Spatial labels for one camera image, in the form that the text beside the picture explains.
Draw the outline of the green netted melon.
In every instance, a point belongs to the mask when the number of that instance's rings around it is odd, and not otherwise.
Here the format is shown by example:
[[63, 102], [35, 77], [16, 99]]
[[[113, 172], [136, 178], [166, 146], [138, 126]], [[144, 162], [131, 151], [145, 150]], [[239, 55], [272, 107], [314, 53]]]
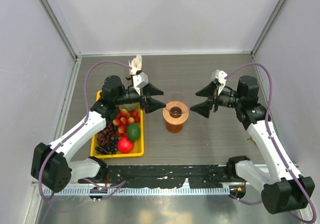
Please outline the green netted melon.
[[119, 107], [121, 109], [126, 109], [127, 111], [131, 112], [139, 107], [139, 103], [129, 103], [129, 104], [121, 104]]

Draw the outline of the dark purple grape bunch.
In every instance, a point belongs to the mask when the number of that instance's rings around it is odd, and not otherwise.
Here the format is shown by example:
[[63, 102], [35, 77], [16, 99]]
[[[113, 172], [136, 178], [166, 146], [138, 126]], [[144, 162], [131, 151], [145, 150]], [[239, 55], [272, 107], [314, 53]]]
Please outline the dark purple grape bunch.
[[115, 155], [117, 152], [118, 136], [116, 135], [116, 127], [109, 124], [103, 130], [97, 133], [95, 152], [98, 155]]

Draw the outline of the green pear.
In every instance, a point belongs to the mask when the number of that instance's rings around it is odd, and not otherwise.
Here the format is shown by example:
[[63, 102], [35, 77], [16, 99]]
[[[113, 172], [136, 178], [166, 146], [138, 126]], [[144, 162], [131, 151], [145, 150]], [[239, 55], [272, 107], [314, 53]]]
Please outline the green pear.
[[251, 142], [256, 143], [253, 137], [250, 137], [250, 138], [248, 138], [247, 140], [248, 140], [248, 141], [250, 140]]

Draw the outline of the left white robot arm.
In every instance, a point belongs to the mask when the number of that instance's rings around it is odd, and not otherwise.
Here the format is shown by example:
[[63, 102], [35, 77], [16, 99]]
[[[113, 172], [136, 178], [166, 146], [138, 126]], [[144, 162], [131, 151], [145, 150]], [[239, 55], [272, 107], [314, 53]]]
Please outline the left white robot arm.
[[102, 183], [106, 179], [107, 167], [102, 160], [90, 156], [72, 161], [73, 156], [89, 139], [112, 123], [120, 113], [121, 105], [138, 103], [147, 114], [166, 106], [152, 98], [164, 92], [149, 83], [145, 73], [133, 75], [131, 79], [133, 86], [125, 88], [117, 75], [107, 77], [100, 98], [77, 125], [50, 144], [41, 142], [35, 147], [31, 176], [38, 180], [40, 188], [46, 186], [58, 193], [70, 182], [88, 178]]

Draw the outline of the yellow plastic fruit tray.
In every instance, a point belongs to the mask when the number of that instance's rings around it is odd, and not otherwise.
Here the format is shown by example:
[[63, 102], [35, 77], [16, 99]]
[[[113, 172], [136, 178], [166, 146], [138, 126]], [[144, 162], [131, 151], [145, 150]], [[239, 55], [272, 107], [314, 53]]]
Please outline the yellow plastic fruit tray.
[[91, 140], [98, 159], [135, 158], [144, 154], [144, 112], [138, 103], [120, 106], [120, 114]]

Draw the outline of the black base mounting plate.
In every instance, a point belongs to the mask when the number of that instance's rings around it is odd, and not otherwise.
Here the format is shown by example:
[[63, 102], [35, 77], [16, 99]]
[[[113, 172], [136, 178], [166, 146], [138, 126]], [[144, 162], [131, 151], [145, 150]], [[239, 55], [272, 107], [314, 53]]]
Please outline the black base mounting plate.
[[106, 172], [91, 181], [116, 185], [123, 181], [125, 188], [173, 189], [188, 181], [192, 189], [221, 188], [223, 183], [242, 183], [225, 165], [109, 165]]

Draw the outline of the dark filter holder box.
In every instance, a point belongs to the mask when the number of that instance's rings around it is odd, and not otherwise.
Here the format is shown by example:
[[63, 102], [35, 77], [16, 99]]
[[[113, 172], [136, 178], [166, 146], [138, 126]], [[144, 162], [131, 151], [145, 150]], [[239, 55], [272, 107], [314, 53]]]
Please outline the dark filter holder box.
[[126, 76], [125, 79], [128, 81], [128, 87], [127, 88], [132, 88], [134, 86], [134, 84], [133, 84], [133, 75]]

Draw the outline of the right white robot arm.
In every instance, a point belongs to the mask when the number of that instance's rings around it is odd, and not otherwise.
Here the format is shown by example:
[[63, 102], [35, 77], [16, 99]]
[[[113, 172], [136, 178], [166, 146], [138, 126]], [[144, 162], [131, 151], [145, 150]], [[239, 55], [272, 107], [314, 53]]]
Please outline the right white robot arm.
[[235, 109], [237, 119], [253, 138], [268, 168], [265, 173], [246, 156], [231, 157], [227, 162], [227, 177], [249, 182], [260, 193], [270, 214], [305, 209], [315, 183], [311, 177], [301, 174], [281, 145], [267, 109], [258, 102], [257, 79], [241, 76], [236, 90], [225, 91], [226, 77], [222, 70], [214, 72], [210, 84], [196, 93], [206, 97], [206, 101], [193, 105], [190, 110], [208, 118], [210, 112], [216, 112], [219, 107]]

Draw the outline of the round wooden dripper stand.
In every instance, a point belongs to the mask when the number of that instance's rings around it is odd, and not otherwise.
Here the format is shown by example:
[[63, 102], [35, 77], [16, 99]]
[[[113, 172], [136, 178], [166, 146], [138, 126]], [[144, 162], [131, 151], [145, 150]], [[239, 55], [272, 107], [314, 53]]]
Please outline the round wooden dripper stand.
[[173, 117], [171, 117], [169, 115], [169, 112], [166, 110], [166, 107], [163, 108], [162, 114], [163, 114], [163, 117], [164, 117], [165, 121], [168, 122], [168, 123], [171, 123], [173, 125], [183, 124], [183, 123], [185, 123], [187, 121], [187, 119], [189, 117], [189, 112], [188, 112], [186, 115], [184, 115], [184, 116], [182, 116], [180, 118], [173, 118]]

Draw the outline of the green lime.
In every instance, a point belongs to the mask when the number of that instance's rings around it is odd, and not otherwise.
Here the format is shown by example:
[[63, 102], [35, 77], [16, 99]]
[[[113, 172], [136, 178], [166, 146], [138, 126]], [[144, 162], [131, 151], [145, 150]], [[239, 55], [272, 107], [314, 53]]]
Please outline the green lime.
[[129, 140], [136, 142], [141, 137], [141, 129], [138, 124], [132, 123], [126, 128], [126, 134]]

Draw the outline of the red apple front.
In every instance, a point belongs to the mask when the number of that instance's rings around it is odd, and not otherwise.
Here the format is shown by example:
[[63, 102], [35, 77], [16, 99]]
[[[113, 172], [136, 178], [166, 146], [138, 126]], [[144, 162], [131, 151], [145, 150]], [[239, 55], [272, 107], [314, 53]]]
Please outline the red apple front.
[[120, 138], [117, 142], [117, 150], [123, 154], [129, 153], [134, 148], [132, 142], [127, 136]]

